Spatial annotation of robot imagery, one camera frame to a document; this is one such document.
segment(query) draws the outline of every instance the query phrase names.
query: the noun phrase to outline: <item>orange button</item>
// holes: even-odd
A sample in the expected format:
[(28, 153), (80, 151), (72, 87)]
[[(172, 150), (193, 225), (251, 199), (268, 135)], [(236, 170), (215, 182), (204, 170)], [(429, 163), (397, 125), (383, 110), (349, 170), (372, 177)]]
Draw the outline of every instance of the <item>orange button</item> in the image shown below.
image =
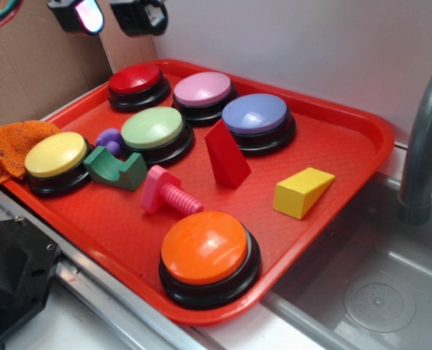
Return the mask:
[(167, 233), (161, 257), (178, 281), (211, 284), (232, 275), (247, 256), (247, 234), (229, 214), (203, 211), (180, 220)]

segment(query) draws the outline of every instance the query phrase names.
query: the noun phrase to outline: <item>purple button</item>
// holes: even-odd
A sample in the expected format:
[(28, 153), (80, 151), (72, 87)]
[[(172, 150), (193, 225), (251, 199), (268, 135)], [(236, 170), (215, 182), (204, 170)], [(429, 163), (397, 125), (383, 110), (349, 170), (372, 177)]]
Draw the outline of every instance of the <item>purple button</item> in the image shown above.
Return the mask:
[(231, 92), (231, 79), (216, 71), (190, 75), (178, 82), (174, 96), (180, 104), (201, 107), (215, 104)]
[(258, 135), (280, 126), (287, 112), (288, 107), (281, 98), (254, 93), (230, 102), (223, 110), (223, 120), (233, 133)]

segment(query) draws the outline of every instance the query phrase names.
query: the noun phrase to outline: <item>orange cloth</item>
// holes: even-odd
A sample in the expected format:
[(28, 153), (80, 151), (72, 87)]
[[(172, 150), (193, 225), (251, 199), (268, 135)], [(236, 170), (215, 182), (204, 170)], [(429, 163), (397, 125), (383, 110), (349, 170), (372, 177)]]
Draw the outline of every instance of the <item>orange cloth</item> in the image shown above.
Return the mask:
[(25, 157), (37, 143), (61, 129), (48, 122), (29, 120), (0, 127), (0, 184), (25, 174)]

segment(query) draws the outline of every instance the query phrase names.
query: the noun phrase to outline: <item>purple toy nut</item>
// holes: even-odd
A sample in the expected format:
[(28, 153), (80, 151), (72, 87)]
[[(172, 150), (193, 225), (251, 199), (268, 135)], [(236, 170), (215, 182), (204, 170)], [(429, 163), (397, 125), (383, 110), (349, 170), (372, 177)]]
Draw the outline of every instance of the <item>purple toy nut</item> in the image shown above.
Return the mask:
[(96, 146), (104, 146), (114, 156), (119, 155), (120, 146), (122, 144), (122, 136), (116, 128), (109, 128), (99, 134), (96, 139)]

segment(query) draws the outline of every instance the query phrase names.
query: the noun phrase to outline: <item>sink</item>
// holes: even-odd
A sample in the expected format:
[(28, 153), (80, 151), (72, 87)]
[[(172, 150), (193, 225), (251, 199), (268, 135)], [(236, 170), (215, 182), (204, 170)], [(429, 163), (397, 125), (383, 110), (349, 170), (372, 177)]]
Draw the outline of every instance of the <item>sink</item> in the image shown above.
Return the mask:
[(327, 349), (432, 349), (432, 214), (400, 222), (399, 185), (375, 174), (263, 303)]

